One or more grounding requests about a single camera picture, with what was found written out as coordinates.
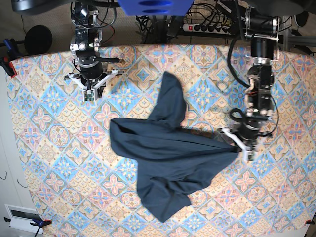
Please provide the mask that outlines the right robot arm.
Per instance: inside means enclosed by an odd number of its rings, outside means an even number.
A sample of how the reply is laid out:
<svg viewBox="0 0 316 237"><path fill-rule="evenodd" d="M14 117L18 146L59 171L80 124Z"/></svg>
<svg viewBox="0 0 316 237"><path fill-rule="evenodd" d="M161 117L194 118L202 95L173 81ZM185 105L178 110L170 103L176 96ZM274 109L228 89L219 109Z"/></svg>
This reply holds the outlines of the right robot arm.
<svg viewBox="0 0 316 237"><path fill-rule="evenodd" d="M102 65L119 63L120 59L105 58L99 54L102 29L112 24L99 24L97 5L116 7L114 2L78 0L71 3L71 20L75 26L75 36L70 44L70 51L74 57L73 66L77 73L69 73L64 80L72 81L78 86L84 102L101 98L107 81L119 73L118 69L107 72Z"/></svg>

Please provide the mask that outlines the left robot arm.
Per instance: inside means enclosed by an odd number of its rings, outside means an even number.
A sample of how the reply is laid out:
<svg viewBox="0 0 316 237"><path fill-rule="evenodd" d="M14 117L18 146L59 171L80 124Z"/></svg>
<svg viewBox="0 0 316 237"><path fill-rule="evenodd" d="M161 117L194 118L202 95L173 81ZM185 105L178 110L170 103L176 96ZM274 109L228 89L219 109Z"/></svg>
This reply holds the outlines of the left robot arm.
<svg viewBox="0 0 316 237"><path fill-rule="evenodd" d="M241 13L239 6L236 9L239 34L231 42L227 63L234 79L246 88L244 94L246 109L245 111L239 108L231 109L229 117L237 123L237 127L223 128L221 131L239 147L244 161L253 161L257 152L257 139L273 136L271 131L261 131L261 128L278 110L271 88L275 81L272 61L276 58L274 50L278 45L281 20L278 16L261 15L251 7L244 14ZM248 82L239 78L231 64L233 47L237 40L250 42L250 57L253 59L253 65L246 75Z"/></svg>

